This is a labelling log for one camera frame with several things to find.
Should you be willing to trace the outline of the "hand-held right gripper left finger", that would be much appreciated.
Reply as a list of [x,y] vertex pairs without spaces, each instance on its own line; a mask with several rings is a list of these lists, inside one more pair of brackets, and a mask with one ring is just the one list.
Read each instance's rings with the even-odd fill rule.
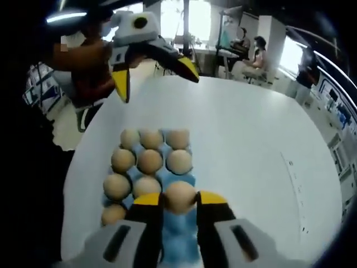
[[163,195],[137,198],[125,219],[109,224],[85,242],[67,267],[157,267],[162,248]]

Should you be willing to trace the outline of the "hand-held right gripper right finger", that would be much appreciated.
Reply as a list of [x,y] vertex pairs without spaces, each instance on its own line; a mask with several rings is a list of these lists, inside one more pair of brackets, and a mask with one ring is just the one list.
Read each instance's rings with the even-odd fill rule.
[[280,267],[276,244],[247,219],[237,218],[221,195],[199,191],[197,242],[205,267]]

